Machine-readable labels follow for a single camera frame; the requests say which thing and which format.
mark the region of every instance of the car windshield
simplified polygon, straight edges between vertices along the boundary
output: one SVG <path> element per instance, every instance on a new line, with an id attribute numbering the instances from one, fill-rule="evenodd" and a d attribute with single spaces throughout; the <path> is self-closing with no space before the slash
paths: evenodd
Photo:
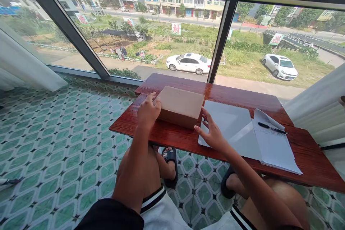
<path id="1" fill-rule="evenodd" d="M 184 56 L 184 54 L 183 55 L 179 55 L 175 60 L 177 61 L 177 60 L 183 58 L 183 56 Z"/>
<path id="2" fill-rule="evenodd" d="M 292 62 L 289 61 L 289 60 L 281 60 L 280 61 L 280 66 L 283 66 L 283 67 L 294 67 Z"/>
<path id="3" fill-rule="evenodd" d="M 203 61 L 204 63 L 207 63 L 207 58 L 204 57 L 204 56 L 201 56 L 201 57 L 200 57 L 200 60 Z"/>

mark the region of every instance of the sign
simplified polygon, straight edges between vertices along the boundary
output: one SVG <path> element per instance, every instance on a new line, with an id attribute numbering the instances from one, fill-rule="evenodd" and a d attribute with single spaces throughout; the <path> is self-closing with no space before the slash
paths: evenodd
<path id="1" fill-rule="evenodd" d="M 284 34 L 276 33 L 276 34 L 274 34 L 273 38 L 271 39 L 269 45 L 277 46 L 283 38 L 284 38 Z"/>
<path id="2" fill-rule="evenodd" d="M 126 23 L 128 23 L 129 25 L 131 25 L 132 27 L 134 27 L 134 22 L 133 22 L 132 19 L 123 17 L 123 20 L 124 20 Z"/>
<path id="3" fill-rule="evenodd" d="M 233 33 L 233 29 L 230 29 L 229 33 L 227 35 L 227 38 L 226 38 L 227 40 L 229 40 L 231 38 L 232 33 Z"/>
<path id="4" fill-rule="evenodd" d="M 173 35 L 181 35 L 181 24 L 180 23 L 171 23 L 171 33 Z"/>
<path id="5" fill-rule="evenodd" d="M 76 17 L 78 18 L 78 20 L 82 23 L 82 24 L 89 24 L 88 20 L 86 19 L 84 14 L 81 13 L 74 13 L 76 15 Z"/>

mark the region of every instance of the hand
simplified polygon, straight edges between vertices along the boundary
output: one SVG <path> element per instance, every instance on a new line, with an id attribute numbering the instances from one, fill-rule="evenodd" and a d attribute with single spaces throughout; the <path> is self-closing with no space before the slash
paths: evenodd
<path id="1" fill-rule="evenodd" d="M 226 139 L 223 137 L 221 131 L 219 130 L 217 124 L 213 121 L 211 115 L 208 111 L 202 107 L 202 123 L 209 129 L 209 133 L 207 134 L 197 125 L 194 126 L 195 131 L 201 135 L 201 137 L 206 141 L 206 143 L 212 147 L 213 149 L 224 152 L 229 147 L 231 147 Z"/>
<path id="2" fill-rule="evenodd" d="M 151 130 L 154 122 L 161 112 L 161 100 L 158 97 L 156 99 L 156 104 L 153 105 L 153 99 L 155 92 L 147 96 L 146 100 L 138 108 L 137 118 L 138 118 L 138 127 L 144 127 L 148 130 Z"/>

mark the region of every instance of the pen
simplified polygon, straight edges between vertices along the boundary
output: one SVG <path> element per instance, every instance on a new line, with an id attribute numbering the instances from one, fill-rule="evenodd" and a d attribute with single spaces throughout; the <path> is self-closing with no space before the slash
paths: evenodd
<path id="1" fill-rule="evenodd" d="M 279 133 L 282 133 L 282 134 L 287 135 L 287 133 L 286 133 L 285 131 L 282 131 L 282 130 L 280 130 L 280 129 L 270 127 L 270 126 L 268 126 L 268 125 L 266 125 L 266 124 L 263 124 L 263 123 L 261 123 L 261 122 L 258 122 L 258 124 L 259 124 L 259 126 L 261 126 L 261 127 L 263 127 L 263 128 L 272 129 L 272 130 L 274 130 L 274 131 L 276 131 L 276 132 L 279 132 Z"/>

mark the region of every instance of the sandal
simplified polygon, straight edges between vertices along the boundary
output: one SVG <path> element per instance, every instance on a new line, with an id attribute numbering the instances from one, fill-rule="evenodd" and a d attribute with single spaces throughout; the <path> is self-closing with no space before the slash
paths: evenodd
<path id="1" fill-rule="evenodd" d="M 162 151 L 162 156 L 164 158 L 164 160 L 168 163 L 169 161 L 174 161 L 175 163 L 175 171 L 176 171 L 176 175 L 175 175 L 175 179 L 174 180 L 170 180 L 170 179 L 164 179 L 164 183 L 168 188 L 175 188 L 176 183 L 179 179 L 179 174 L 177 173 L 177 161 L 176 161 L 176 149 L 175 148 L 171 148 L 171 150 L 168 150 L 167 153 L 165 155 L 165 149 L 163 149 Z"/>
<path id="2" fill-rule="evenodd" d="M 222 191 L 222 194 L 224 197 L 228 198 L 228 199 L 231 199 L 235 194 L 236 192 L 234 190 L 229 190 L 227 187 L 226 187 L 226 180 L 229 178 L 229 176 L 231 174 L 235 173 L 235 171 L 233 170 L 233 168 L 229 167 L 229 169 L 227 170 L 226 174 L 224 175 L 223 177 L 223 180 L 222 180 L 222 183 L 220 185 L 220 189 Z"/>

